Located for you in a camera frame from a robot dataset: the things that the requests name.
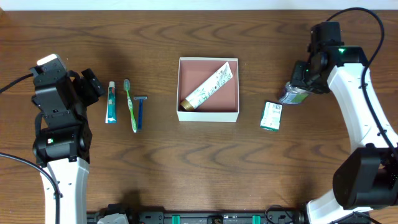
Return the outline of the clear sanitizer pump bottle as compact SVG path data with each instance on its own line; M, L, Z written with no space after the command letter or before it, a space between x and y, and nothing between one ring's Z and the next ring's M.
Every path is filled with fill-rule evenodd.
M279 96L279 103L288 105L301 104L311 93L287 82Z

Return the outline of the white box pink interior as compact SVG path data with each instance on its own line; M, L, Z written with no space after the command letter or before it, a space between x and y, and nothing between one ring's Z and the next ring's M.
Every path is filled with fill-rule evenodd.
M228 63L233 74L220 90L194 111L185 111L182 101ZM181 57L178 65L177 105L179 121L235 122L239 114L239 60L236 58Z

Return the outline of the white floral cream tube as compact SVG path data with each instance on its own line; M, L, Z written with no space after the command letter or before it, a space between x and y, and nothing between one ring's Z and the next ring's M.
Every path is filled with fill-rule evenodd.
M229 86L234 80L234 74L229 62L222 64L206 80L192 90L181 102L184 111L195 111L206 103L215 93Z

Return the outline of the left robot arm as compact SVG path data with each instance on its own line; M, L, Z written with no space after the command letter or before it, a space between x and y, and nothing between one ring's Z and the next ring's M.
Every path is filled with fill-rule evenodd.
M86 223L86 187L90 172L92 133L87 107L104 88L91 69L68 70L57 54L37 61L34 78L33 153L45 192L46 223Z

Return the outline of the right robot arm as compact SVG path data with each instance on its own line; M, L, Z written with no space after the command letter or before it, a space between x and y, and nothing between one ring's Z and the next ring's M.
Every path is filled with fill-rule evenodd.
M305 83L315 93L334 94L351 144L332 189L307 203L309 222L397 205L397 134L375 94L363 49L344 45L338 22L322 22L311 29L309 52Z

